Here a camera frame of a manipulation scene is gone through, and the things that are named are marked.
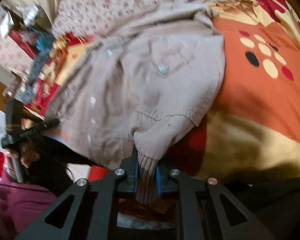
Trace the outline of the person's left hand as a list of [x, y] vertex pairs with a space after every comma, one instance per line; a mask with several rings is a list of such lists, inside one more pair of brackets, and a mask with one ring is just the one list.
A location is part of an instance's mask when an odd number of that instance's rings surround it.
[[[36, 149], [35, 144], [29, 140], [27, 142], [22, 142], [20, 145], [21, 153], [21, 164], [26, 168], [29, 168], [32, 163], [40, 158], [40, 155]], [[13, 166], [13, 159], [18, 159], [19, 154], [12, 149], [5, 150], [5, 165], [6, 170], [10, 173], [12, 177], [16, 177], [15, 168]]]

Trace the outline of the maroon left sleeve forearm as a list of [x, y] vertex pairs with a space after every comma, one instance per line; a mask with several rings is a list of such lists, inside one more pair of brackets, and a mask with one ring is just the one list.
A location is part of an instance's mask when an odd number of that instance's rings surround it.
[[0, 239], [15, 239], [56, 199], [41, 186], [18, 184], [4, 171], [0, 181]]

